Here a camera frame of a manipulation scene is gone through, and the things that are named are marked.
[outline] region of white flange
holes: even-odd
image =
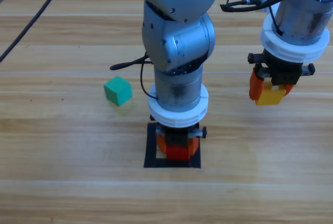
[[[156,96],[155,84],[149,93]],[[160,124],[170,128],[186,128],[199,123],[207,113],[209,94],[206,87],[201,84],[200,101],[192,110],[186,112],[172,112],[162,108],[156,99],[148,97],[150,114]]]
[[[329,43],[329,31],[326,28],[319,41],[310,46],[296,46],[284,42],[273,32],[273,20],[268,15],[264,21],[260,40],[264,48],[275,57],[293,63],[305,63],[318,59]]]

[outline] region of wood grain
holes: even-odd
[[[257,107],[247,55],[263,50],[265,15],[224,1],[209,11],[202,169],[144,169],[139,67],[109,71],[144,53],[143,1],[54,0],[0,65],[0,224],[333,223],[333,47],[281,105]],[[0,52],[43,2],[0,4]],[[116,75],[133,87],[120,108],[103,91]]]

